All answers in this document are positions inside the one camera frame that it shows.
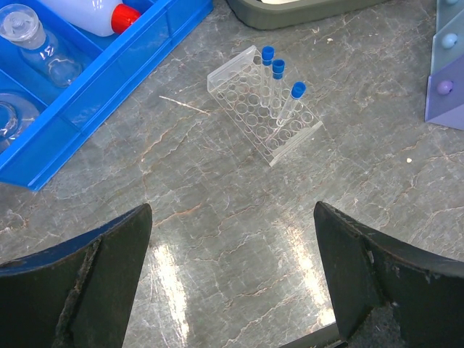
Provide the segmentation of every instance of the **white plastic bottle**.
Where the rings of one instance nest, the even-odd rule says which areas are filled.
[[[140,12],[121,0],[39,0],[61,18],[98,36],[121,34]]]

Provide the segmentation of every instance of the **purple knob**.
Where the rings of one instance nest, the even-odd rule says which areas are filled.
[[[446,96],[452,91],[452,82],[450,80],[442,81],[436,87],[436,91],[441,96]]]

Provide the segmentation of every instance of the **test tube with blue cap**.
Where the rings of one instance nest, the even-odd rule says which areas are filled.
[[[262,107],[269,107],[271,85],[272,85],[272,63],[274,58],[274,48],[266,46],[262,49],[261,53],[261,89],[260,89],[260,103]]]
[[[299,99],[306,91],[306,85],[303,82],[296,82],[291,89],[291,93],[285,104],[282,107],[281,112],[277,116],[277,126],[282,127],[288,120],[293,117],[295,107],[298,104]]]
[[[282,105],[282,79],[285,62],[283,59],[273,61],[273,79],[270,95],[270,116],[277,118]]]

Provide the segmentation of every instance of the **clear acrylic rack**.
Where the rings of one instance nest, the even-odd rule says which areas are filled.
[[[261,55],[251,46],[208,75],[210,92],[272,167],[322,125],[299,101],[294,116],[278,127],[260,105]],[[290,93],[284,78],[282,103]]]

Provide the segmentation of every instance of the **marble tabletop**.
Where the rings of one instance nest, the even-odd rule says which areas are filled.
[[[312,209],[464,260],[464,133],[423,121],[434,0],[274,31],[224,0],[38,193],[0,186],[0,261],[143,202],[153,229],[124,347],[279,347],[334,320]],[[323,122],[274,167],[207,74],[272,44]]]

